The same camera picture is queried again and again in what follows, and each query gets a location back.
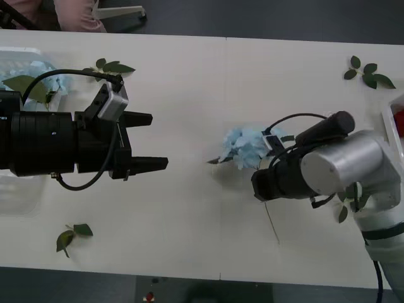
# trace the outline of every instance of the white table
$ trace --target white table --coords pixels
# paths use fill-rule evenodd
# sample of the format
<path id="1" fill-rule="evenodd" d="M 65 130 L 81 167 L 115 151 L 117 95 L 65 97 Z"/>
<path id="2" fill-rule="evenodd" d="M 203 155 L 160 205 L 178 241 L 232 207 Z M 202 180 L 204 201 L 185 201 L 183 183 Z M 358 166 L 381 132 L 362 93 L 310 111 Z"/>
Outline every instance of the white table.
<path id="1" fill-rule="evenodd" d="M 154 120 L 129 130 L 134 155 L 169 158 L 164 171 L 128 182 L 105 174 L 80 193 L 49 180 L 36 217 L 0 218 L 0 266 L 376 288 L 358 228 L 351 218 L 337 224 L 332 203 L 312 210 L 306 200 L 269 202 L 278 245 L 252 195 L 252 172 L 205 161 L 220 154 L 231 127 L 268 125 L 294 112 L 347 110 L 357 129 L 383 133 L 378 108 L 403 92 L 404 47 L 6 30 L 0 46 L 39 48 L 61 68 L 82 69 L 100 57 L 136 68 L 126 78 L 128 110 Z M 344 81 L 353 54 L 378 63 L 398 89 Z M 61 110 L 84 109 L 99 88 L 74 80 Z M 315 122 L 297 118 L 282 127 L 297 134 Z M 65 177 L 76 185 L 89 178 Z M 67 223 L 88 223 L 95 234 L 72 243 L 71 259 L 56 253 Z"/>

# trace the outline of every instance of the silver cylindrical joint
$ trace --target silver cylindrical joint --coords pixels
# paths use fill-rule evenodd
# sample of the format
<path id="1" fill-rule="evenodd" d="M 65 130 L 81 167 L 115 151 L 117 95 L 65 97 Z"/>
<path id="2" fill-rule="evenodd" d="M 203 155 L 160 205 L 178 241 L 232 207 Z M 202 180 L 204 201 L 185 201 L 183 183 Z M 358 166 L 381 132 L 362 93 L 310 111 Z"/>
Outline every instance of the silver cylindrical joint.
<path id="1" fill-rule="evenodd" d="M 342 142 L 308 153 L 300 164 L 307 185 L 315 192 L 330 195 L 361 180 L 383 161 L 379 143 L 361 131 Z"/>

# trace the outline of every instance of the transparent plastic bin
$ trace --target transparent plastic bin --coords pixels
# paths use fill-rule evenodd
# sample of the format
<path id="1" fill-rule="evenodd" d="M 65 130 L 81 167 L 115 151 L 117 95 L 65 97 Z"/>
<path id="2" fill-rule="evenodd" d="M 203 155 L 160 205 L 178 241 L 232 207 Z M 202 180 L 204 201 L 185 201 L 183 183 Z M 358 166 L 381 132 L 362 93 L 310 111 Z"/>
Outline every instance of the transparent plastic bin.
<path id="1" fill-rule="evenodd" d="M 401 110 L 404 110 L 404 95 L 385 103 L 382 108 L 382 116 L 390 147 L 393 149 L 397 161 L 404 166 L 404 138 L 400 138 L 398 135 L 394 121 L 394 115 Z"/>
<path id="2" fill-rule="evenodd" d="M 42 61 L 54 68 L 38 49 L 26 47 L 0 47 L 0 73 L 29 67 L 32 61 Z M 61 94 L 56 93 L 49 104 L 50 111 L 57 111 Z M 31 104 L 34 111 L 47 111 L 40 103 Z M 0 170 L 0 216 L 33 217 L 39 212 L 44 176 L 16 177 L 9 170 Z"/>

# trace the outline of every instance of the light blue flower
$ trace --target light blue flower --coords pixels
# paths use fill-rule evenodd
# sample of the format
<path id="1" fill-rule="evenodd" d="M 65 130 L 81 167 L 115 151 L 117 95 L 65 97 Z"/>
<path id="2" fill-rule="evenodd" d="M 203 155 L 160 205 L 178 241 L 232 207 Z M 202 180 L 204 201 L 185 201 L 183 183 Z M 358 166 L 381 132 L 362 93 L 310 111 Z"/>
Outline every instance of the light blue flower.
<path id="1" fill-rule="evenodd" d="M 258 169 L 261 159 L 266 158 L 271 151 L 265 144 L 262 131 L 265 128 L 234 128 L 226 134 L 223 140 L 223 153 L 219 163 L 232 158 L 239 169 Z M 278 137 L 286 136 L 287 133 L 275 128 L 271 131 Z"/>
<path id="2" fill-rule="evenodd" d="M 8 73 L 2 73 L 0 75 L 0 88 L 5 90 L 12 90 L 8 86 L 4 85 L 3 81 L 6 79 L 10 79 L 13 77 L 26 75 L 36 78 L 37 76 L 44 74 L 48 71 L 53 71 L 54 68 L 49 64 L 46 64 L 42 61 L 32 61 L 30 66 L 26 69 L 19 70 L 11 70 Z M 70 83 L 70 77 L 67 77 L 63 74 L 58 74 L 55 76 L 48 77 L 42 80 L 42 83 L 45 85 L 48 91 L 59 92 L 61 95 L 68 94 L 68 87 Z"/>

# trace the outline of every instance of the chair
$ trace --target chair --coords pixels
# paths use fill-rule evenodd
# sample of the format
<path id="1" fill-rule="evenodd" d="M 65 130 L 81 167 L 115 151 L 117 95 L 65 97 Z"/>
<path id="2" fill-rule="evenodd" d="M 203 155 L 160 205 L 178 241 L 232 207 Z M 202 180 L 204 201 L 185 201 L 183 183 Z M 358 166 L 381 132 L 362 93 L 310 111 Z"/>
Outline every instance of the chair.
<path id="1" fill-rule="evenodd" d="M 122 15 L 127 15 L 131 13 L 141 13 L 141 19 L 145 20 L 147 19 L 146 11 L 142 6 L 126 6 L 126 7 L 118 7 L 118 8 L 99 8 L 100 0 L 97 0 L 97 2 L 94 5 L 93 8 L 93 16 L 95 19 L 106 19 L 110 17 L 116 17 L 116 16 L 122 16 Z"/>

